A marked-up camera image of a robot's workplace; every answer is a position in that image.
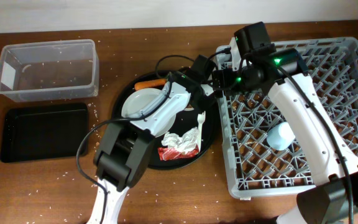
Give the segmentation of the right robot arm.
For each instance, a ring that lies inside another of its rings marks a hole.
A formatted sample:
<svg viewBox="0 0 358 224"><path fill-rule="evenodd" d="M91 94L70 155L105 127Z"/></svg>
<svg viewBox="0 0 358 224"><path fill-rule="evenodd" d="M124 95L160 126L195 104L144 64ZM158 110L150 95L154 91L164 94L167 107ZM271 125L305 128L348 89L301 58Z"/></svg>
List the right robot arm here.
<svg viewBox="0 0 358 224"><path fill-rule="evenodd" d="M245 26L231 42L231 69L216 76L227 93L256 90L269 97L306 157L314 188L272 223L337 223L358 213L358 157L344 142L313 86L308 66L293 48L277 50L263 22Z"/></svg>

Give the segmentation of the grey plate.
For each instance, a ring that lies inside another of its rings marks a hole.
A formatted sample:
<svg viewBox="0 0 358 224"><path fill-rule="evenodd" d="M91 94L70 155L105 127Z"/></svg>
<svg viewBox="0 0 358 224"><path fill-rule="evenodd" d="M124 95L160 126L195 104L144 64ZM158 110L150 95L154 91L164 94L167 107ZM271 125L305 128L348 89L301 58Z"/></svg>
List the grey plate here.
<svg viewBox="0 0 358 224"><path fill-rule="evenodd" d="M155 98L158 98L161 90L156 88L144 88L139 91L135 91L125 100L122 109L121 116L126 118L129 115L138 112L140 109L145 108ZM157 137L163 136L173 126L176 116L172 116L164 126L156 134Z"/></svg>

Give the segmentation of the orange carrot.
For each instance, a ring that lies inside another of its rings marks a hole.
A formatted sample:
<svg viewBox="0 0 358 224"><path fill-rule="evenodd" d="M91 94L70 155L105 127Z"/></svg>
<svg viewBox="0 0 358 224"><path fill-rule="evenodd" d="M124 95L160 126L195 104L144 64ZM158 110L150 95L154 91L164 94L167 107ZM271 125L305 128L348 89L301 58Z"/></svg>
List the orange carrot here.
<svg viewBox="0 0 358 224"><path fill-rule="evenodd" d="M156 80L149 80L149 81L142 81L142 82L138 82L134 85L134 89L135 91L139 91L141 89L145 89L145 88L152 88L152 87L157 87L157 86L164 86L164 84L166 84L166 79L156 79Z"/></svg>

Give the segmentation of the white napkin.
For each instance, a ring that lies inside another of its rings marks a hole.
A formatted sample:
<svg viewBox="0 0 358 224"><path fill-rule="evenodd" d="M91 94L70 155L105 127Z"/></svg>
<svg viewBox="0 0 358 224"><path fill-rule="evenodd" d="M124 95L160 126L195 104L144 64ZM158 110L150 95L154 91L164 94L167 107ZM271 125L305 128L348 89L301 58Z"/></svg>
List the white napkin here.
<svg viewBox="0 0 358 224"><path fill-rule="evenodd" d="M182 136L175 133L165 133L161 140L162 146L174 148L178 152L188 154L199 147L200 131L198 128L191 128Z"/></svg>

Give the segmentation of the light blue cup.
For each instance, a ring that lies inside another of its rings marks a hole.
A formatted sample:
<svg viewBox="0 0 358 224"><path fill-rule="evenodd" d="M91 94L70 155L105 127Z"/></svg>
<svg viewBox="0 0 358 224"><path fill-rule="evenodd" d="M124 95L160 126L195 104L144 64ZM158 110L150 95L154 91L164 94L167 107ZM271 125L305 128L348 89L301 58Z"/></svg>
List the light blue cup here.
<svg viewBox="0 0 358 224"><path fill-rule="evenodd" d="M274 150L283 151L295 140L295 135L288 122L274 126L267 133L267 144Z"/></svg>

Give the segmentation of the beige bowl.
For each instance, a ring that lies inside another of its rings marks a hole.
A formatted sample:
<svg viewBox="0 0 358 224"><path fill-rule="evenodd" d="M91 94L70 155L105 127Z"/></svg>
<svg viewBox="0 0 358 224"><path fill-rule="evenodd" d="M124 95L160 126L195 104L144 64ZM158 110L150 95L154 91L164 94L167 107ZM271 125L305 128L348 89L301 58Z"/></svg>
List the beige bowl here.
<svg viewBox="0 0 358 224"><path fill-rule="evenodd" d="M194 110L194 107L192 107L191 105L188 105L186 108L185 108L185 111L193 111Z"/></svg>

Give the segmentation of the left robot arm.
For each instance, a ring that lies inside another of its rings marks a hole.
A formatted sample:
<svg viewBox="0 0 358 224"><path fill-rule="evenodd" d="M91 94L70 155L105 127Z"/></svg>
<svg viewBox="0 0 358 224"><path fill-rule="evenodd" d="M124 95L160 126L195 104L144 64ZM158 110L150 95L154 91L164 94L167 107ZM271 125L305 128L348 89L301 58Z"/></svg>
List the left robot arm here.
<svg viewBox="0 0 358 224"><path fill-rule="evenodd" d="M143 176L155 147L155 137L177 113L191 106L204 117L214 103L208 79L216 64L198 56L186 71L169 72L162 91L150 103L124 118L103 121L106 127L94 155L96 176L86 176L98 187L89 223L117 223L127 191Z"/></svg>

